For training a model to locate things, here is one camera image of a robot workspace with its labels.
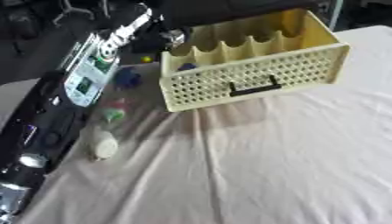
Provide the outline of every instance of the blue object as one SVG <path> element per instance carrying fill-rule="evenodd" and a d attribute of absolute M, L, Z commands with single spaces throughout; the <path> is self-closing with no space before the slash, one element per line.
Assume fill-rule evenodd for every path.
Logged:
<path fill-rule="evenodd" d="M 119 88 L 135 88 L 141 83 L 141 75 L 135 73 L 134 67 L 125 67 L 115 74 L 115 85 Z"/>
<path fill-rule="evenodd" d="M 191 70 L 196 68 L 197 66 L 193 63 L 184 63 L 181 67 L 178 68 L 178 71 L 185 71 L 185 70 Z"/>

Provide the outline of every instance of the yellow plastic basket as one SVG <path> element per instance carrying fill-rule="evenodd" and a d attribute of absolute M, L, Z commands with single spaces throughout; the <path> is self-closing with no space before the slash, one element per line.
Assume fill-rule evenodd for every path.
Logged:
<path fill-rule="evenodd" d="M 188 43 L 162 55 L 160 86 L 172 112 L 334 83 L 349 51 L 300 9 L 193 29 Z M 179 71 L 185 63 L 196 68 Z"/>

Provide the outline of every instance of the black basket handle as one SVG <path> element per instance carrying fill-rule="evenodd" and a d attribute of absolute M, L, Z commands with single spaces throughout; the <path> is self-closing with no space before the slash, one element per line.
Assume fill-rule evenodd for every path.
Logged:
<path fill-rule="evenodd" d="M 272 83 L 270 86 L 255 87 L 255 88 L 244 89 L 244 90 L 237 90 L 235 88 L 235 84 L 233 82 L 229 82 L 228 85 L 230 86 L 230 90 L 231 90 L 230 96 L 234 97 L 234 96 L 239 96 L 239 95 L 250 95 L 250 94 L 254 94 L 254 93 L 259 93 L 259 92 L 270 91 L 270 90 L 282 88 L 282 85 L 277 83 L 277 79 L 275 78 L 274 75 L 270 75 L 269 80 Z"/>

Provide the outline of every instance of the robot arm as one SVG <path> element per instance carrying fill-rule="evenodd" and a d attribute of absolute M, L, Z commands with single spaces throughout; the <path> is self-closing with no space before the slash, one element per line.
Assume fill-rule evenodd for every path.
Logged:
<path fill-rule="evenodd" d="M 137 4 L 135 12 L 130 24 L 120 25 L 107 39 L 93 32 L 76 43 L 4 126 L 0 134 L 0 224 L 11 224 L 25 210 L 46 176 L 69 152 L 116 72 L 121 47 L 136 42 L 143 46 L 146 39 L 153 39 L 155 45 L 144 45 L 158 52 L 186 41 L 185 31 L 166 30 L 163 17 L 145 4 Z"/>

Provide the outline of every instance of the white tablecloth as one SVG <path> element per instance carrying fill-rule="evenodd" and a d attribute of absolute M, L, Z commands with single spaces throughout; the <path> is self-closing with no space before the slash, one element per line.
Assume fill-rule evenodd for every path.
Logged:
<path fill-rule="evenodd" d="M 392 29 L 339 36 L 336 85 L 171 114 L 145 80 L 120 152 L 75 146 L 20 223 L 392 223 Z M 0 88 L 3 115 L 28 84 Z"/>

